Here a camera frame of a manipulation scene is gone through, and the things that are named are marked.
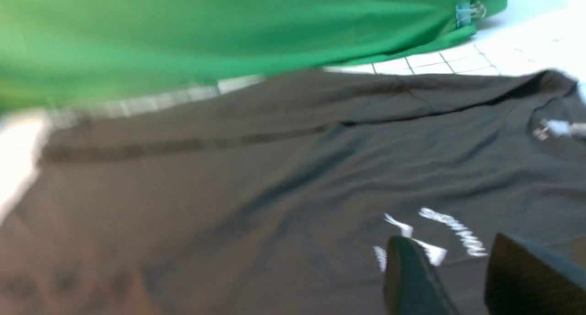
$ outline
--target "white logo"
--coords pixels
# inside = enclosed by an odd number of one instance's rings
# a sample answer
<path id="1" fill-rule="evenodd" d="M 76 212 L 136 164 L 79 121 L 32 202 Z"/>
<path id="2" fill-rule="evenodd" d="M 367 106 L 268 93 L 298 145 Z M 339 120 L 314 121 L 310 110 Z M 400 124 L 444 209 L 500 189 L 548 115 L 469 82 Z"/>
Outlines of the white logo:
<path id="1" fill-rule="evenodd" d="M 399 227 L 401 229 L 401 236 L 411 238 L 414 242 L 419 244 L 419 246 L 421 246 L 423 250 L 425 250 L 425 254 L 427 255 L 427 258 L 429 258 L 429 262 L 432 265 L 439 266 L 441 262 L 444 260 L 446 253 L 448 253 L 448 250 L 412 238 L 413 227 L 406 223 L 402 223 L 400 221 L 395 220 L 387 213 L 385 213 L 385 221 L 387 221 L 387 223 Z M 374 254 L 377 260 L 379 261 L 380 270 L 382 272 L 385 271 L 387 267 L 387 252 L 383 248 L 375 246 Z"/>
<path id="2" fill-rule="evenodd" d="M 445 223 L 452 229 L 452 231 L 456 231 L 456 234 L 460 236 L 460 240 L 462 241 L 463 246 L 467 249 L 467 253 L 469 255 L 478 257 L 488 256 L 488 253 L 485 252 L 486 249 L 484 248 L 482 242 L 473 235 L 470 229 L 467 229 L 462 223 L 454 219 L 454 217 L 442 213 L 437 213 L 434 210 L 428 208 L 421 208 L 419 215 L 439 223 Z"/>

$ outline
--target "green fabric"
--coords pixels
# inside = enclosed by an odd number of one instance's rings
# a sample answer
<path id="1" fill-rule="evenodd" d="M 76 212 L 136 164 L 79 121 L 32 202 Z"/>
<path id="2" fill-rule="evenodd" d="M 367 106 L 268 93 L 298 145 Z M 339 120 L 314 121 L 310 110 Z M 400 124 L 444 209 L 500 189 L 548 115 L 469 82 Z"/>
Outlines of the green fabric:
<path id="1" fill-rule="evenodd" d="M 0 0 L 0 111 L 446 48 L 467 1 Z"/>

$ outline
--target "binder clip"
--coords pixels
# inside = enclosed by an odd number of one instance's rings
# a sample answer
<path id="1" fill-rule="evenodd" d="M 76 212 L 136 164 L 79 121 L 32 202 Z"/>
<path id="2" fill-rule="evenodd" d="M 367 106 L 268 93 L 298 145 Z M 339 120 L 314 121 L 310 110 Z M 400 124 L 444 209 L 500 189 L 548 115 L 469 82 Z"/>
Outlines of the binder clip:
<path id="1" fill-rule="evenodd" d="M 481 19 L 486 16 L 486 7 L 482 2 L 462 2 L 456 5 L 456 28 L 466 27 L 471 25 L 475 19 Z"/>

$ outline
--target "black t-shirt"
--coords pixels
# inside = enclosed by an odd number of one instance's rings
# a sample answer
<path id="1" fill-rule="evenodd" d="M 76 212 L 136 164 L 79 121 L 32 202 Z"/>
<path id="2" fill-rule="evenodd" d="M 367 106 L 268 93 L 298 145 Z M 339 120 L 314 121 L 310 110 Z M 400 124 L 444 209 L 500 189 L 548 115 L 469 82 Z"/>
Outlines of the black t-shirt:
<path id="1" fill-rule="evenodd" d="M 402 234 L 483 315 L 498 231 L 586 266 L 586 142 L 544 119 L 586 121 L 555 71 L 305 71 L 58 131 L 0 229 L 0 310 L 382 315 Z"/>

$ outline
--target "clothing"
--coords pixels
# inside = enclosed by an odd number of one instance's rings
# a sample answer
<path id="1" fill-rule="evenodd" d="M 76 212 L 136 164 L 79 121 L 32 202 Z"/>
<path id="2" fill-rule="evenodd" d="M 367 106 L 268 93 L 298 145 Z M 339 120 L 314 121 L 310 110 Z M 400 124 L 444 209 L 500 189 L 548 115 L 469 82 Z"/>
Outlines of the clothing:
<path id="1" fill-rule="evenodd" d="M 0 113 L 241 76 L 353 65 L 466 42 L 507 0 L 0 0 Z"/>
<path id="2" fill-rule="evenodd" d="M 586 144 L 541 128 L 586 120 L 575 86 L 304 71 L 57 131 L 0 228 L 0 313 L 382 315 L 402 234 L 485 314 L 497 232 L 586 266 Z"/>

